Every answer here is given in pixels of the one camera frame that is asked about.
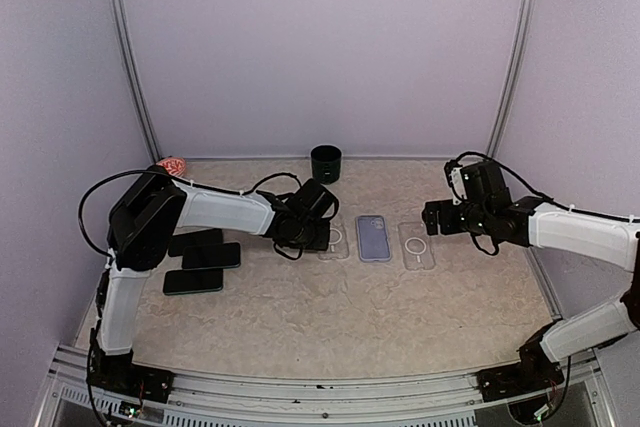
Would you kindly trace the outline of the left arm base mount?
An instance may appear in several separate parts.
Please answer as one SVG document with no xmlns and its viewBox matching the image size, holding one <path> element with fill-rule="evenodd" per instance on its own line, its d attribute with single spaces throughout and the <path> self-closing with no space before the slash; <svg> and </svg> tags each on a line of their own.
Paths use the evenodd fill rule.
<svg viewBox="0 0 640 427">
<path fill-rule="evenodd" d="M 166 404 L 175 374 L 169 370 L 136 364 L 114 364 L 91 367 L 88 380 L 91 386 L 105 391 Z"/>
</svg>

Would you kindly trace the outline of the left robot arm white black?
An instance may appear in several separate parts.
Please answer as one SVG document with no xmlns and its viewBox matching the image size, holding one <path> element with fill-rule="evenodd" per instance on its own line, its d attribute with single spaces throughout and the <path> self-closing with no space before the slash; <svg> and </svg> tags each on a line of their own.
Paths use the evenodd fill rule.
<svg viewBox="0 0 640 427">
<path fill-rule="evenodd" d="M 136 171 L 136 181 L 108 216 L 106 264 L 96 293 L 97 322 L 90 366 L 121 392 L 140 371 L 132 361 L 135 316 L 147 278 L 167 255 L 178 227 L 244 232 L 272 241 L 275 252 L 297 260 L 325 251 L 339 200 L 309 179 L 293 193 L 254 185 L 233 191 L 172 176 L 159 166 Z"/>
</svg>

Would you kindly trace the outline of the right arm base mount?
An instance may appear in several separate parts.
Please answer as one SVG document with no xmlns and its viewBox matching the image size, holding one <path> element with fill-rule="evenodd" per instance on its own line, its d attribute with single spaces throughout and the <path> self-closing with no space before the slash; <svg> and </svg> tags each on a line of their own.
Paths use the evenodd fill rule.
<svg viewBox="0 0 640 427">
<path fill-rule="evenodd" d="M 519 364 L 483 369 L 476 375 L 484 402 L 493 402 L 542 391 L 565 382 L 560 368 L 542 373 L 526 373 Z"/>
</svg>

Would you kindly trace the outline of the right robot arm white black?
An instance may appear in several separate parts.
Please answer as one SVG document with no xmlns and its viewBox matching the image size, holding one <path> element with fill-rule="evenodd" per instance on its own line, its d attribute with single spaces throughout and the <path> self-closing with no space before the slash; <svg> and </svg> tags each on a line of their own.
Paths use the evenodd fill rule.
<svg viewBox="0 0 640 427">
<path fill-rule="evenodd" d="M 639 219 L 563 205 L 528 186 L 512 198 L 509 168 L 480 153 L 444 166 L 452 196 L 426 202 L 430 236 L 467 234 L 481 253 L 495 257 L 505 245 L 529 250 L 543 275 L 558 320 L 519 349 L 511 373 L 523 391 L 535 389 L 570 356 L 610 345 L 639 329 Z"/>
</svg>

